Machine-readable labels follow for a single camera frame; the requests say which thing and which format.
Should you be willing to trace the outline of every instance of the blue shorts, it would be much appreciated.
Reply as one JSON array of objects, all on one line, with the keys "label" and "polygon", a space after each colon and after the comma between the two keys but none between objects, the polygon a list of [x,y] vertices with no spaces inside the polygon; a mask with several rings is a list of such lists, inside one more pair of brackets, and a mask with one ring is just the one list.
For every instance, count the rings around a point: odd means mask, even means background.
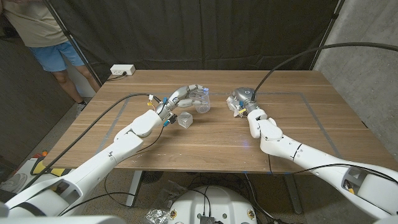
[{"label": "blue shorts", "polygon": [[60,72],[67,69],[67,64],[62,58],[63,54],[73,66],[84,65],[72,44],[68,41],[49,47],[29,47],[35,58],[48,72]]}]

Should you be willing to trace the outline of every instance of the white connector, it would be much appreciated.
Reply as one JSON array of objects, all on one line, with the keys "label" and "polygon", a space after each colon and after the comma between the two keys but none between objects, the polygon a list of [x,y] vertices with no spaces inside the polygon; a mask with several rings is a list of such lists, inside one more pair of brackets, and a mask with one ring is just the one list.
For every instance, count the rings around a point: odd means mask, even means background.
[{"label": "white connector", "polygon": [[113,65],[111,68],[112,75],[122,75],[126,72],[126,75],[132,75],[136,71],[134,65]]}]

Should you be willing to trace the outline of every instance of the metal pole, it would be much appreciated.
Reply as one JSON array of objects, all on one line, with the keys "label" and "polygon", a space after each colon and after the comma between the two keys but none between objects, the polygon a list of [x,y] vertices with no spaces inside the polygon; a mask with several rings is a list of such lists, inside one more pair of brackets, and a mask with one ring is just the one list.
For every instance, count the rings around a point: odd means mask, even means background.
[{"label": "metal pole", "polygon": [[86,65],[88,71],[93,75],[93,78],[95,79],[95,81],[98,83],[99,86],[102,86],[103,84],[102,84],[100,78],[98,78],[98,75],[96,74],[96,72],[94,71],[94,69],[90,65],[90,63],[87,61],[86,57],[83,55],[83,52],[81,52],[81,50],[77,47],[75,41],[72,39],[72,36],[71,36],[69,30],[65,27],[65,24],[61,21],[61,18],[58,16],[57,12],[55,12],[55,9],[52,7],[49,0],[43,0],[43,2],[45,4],[45,6],[49,9],[51,15],[54,17],[57,24],[61,27],[63,34],[65,34],[65,36],[67,37],[69,42],[72,44],[72,47],[76,50],[77,54],[79,55],[81,60]]},{"label": "metal pole", "polygon": [[[325,44],[325,42],[326,42],[326,40],[327,40],[327,38],[328,38],[328,36],[330,34],[331,28],[333,28],[333,25],[335,24],[336,19],[338,17],[338,14],[340,13],[341,8],[343,7],[344,2],[345,2],[345,0],[340,0],[337,3],[335,12],[333,13],[333,16],[331,18],[329,26],[328,26],[328,28],[327,28],[327,30],[325,32],[325,35],[322,38],[322,41],[321,41],[321,44],[319,45],[319,47],[324,46],[324,44]],[[321,54],[321,50],[317,51],[317,53],[315,54],[315,57],[312,60],[312,63],[311,63],[311,66],[310,66],[310,70],[313,70],[313,68],[315,66],[315,63],[317,62],[318,57],[319,57],[320,54]]]}]

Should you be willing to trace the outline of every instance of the wooden table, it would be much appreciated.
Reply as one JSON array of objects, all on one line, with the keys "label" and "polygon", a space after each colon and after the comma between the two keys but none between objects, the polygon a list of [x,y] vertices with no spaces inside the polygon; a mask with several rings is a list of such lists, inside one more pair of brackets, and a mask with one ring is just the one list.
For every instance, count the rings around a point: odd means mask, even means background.
[{"label": "wooden table", "polygon": [[[193,124],[185,129],[168,125],[148,151],[120,163],[134,170],[196,172],[269,172],[269,160],[253,139],[246,119],[234,118],[226,105],[228,95],[241,86],[255,88],[265,71],[137,70],[133,76],[105,83],[77,117],[44,163],[54,159],[106,108],[130,93],[152,93],[162,99],[184,85],[210,89],[211,110],[187,111]],[[118,104],[67,152],[54,167],[76,168],[113,142],[116,133],[134,118],[150,110],[147,96],[135,96]],[[289,137],[343,159],[397,170],[398,163],[361,122],[326,78],[316,71],[274,72],[257,94],[257,102]],[[152,143],[160,127],[145,138]],[[285,159],[271,157],[272,171],[300,170]]]}]

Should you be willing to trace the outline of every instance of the plastic bag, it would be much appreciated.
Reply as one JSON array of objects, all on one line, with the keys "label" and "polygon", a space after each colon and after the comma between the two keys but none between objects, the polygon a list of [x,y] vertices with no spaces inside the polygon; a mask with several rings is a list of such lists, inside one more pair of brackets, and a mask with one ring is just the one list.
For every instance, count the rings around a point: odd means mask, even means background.
[{"label": "plastic bag", "polygon": [[187,189],[169,180],[160,191],[151,209],[146,215],[151,224],[166,224],[169,219],[170,208],[173,203],[183,195]]}]

